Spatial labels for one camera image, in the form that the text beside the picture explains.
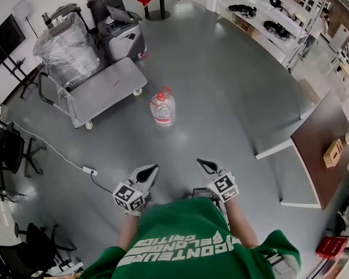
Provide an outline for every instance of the plastic-wrapped machine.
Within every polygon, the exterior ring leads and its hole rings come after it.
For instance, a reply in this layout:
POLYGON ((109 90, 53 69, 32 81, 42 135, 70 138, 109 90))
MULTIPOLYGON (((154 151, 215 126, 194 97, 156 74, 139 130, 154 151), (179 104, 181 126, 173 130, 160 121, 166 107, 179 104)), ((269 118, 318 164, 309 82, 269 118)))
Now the plastic-wrapped machine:
POLYGON ((46 29, 36 41, 34 56, 51 69, 64 87, 74 89, 104 68, 104 60, 76 13, 46 29))

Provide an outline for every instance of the black monitor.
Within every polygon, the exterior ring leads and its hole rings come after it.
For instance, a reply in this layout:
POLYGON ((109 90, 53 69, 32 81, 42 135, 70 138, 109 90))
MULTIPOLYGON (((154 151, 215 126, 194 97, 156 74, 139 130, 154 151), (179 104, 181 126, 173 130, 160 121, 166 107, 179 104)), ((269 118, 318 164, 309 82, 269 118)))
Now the black monitor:
MULTIPOLYGON (((8 55, 12 53, 25 39, 26 38, 19 28, 13 15, 10 15, 0 25, 0 46, 8 55)), ((6 59, 5 54, 1 51, 0 59, 2 61, 6 59)))

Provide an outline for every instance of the red box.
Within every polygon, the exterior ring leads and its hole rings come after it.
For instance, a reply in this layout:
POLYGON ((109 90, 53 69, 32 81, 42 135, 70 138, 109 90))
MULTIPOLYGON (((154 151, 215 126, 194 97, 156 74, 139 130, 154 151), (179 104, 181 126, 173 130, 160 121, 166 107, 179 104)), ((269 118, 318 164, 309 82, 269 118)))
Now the red box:
POLYGON ((337 260, 347 245, 347 238, 325 237, 315 254, 324 259, 337 260))

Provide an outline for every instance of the brown tabletop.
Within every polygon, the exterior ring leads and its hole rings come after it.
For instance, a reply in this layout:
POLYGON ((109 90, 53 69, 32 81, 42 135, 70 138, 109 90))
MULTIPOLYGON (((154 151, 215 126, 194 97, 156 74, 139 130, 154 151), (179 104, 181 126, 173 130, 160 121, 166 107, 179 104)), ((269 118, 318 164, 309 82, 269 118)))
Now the brown tabletop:
POLYGON ((291 136, 311 176, 324 210, 345 177, 349 163, 349 145, 344 136, 349 122, 338 99, 329 92, 314 112, 291 136), (331 143, 341 139, 344 150, 335 167, 327 168, 323 155, 331 143))

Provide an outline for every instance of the cart wheel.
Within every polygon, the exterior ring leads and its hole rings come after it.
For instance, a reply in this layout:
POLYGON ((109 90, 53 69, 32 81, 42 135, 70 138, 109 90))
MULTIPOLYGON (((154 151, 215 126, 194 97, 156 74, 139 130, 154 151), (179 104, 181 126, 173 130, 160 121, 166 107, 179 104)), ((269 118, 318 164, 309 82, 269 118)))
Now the cart wheel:
POLYGON ((134 96, 139 96, 141 93, 142 93, 142 88, 140 88, 140 89, 138 89, 138 90, 135 90, 135 91, 133 92, 133 95, 134 95, 134 96))
POLYGON ((88 130, 91 130, 93 128, 93 123, 92 123, 92 120, 89 120, 88 122, 86 122, 86 128, 88 130))

